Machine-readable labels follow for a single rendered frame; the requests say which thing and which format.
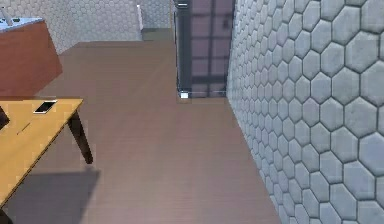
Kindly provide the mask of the yellow wooden table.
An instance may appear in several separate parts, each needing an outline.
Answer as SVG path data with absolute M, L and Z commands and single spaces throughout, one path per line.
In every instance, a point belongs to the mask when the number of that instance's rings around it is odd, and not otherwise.
M 9 123 L 0 130 L 0 209 L 68 125 L 87 164 L 93 156 L 78 114 L 81 98 L 57 98 L 46 114 L 34 114 L 42 99 L 3 100 Z M 27 123 L 30 125 L 19 135 Z

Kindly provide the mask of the red brown counter cabinet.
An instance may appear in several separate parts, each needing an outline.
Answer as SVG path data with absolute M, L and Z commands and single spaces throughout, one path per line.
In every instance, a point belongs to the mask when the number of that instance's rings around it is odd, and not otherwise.
M 0 98 L 33 96 L 62 72 L 44 20 L 0 31 Z

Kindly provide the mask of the black and white phone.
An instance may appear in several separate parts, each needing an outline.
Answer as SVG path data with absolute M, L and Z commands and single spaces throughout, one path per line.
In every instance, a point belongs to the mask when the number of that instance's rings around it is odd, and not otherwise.
M 56 100 L 44 101 L 35 111 L 34 114 L 46 114 L 54 105 Z

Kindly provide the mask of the black object on table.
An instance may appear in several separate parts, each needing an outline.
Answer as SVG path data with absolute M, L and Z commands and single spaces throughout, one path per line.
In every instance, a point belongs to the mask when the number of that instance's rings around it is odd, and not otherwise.
M 5 127 L 9 121 L 10 119 L 8 118 L 3 108 L 0 106 L 0 130 Z

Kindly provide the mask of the white faucet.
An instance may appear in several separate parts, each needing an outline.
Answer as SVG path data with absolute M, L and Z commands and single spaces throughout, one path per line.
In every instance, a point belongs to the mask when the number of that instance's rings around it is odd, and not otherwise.
M 5 7 L 0 7 L 0 12 L 3 14 L 5 21 L 8 26 L 13 26 L 13 20 L 12 17 L 9 15 L 9 13 L 6 11 Z

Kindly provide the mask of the dark glass door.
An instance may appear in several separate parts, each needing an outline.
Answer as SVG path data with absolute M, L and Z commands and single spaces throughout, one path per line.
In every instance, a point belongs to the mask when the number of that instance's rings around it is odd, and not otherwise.
M 181 99 L 226 96 L 235 0 L 173 0 Z

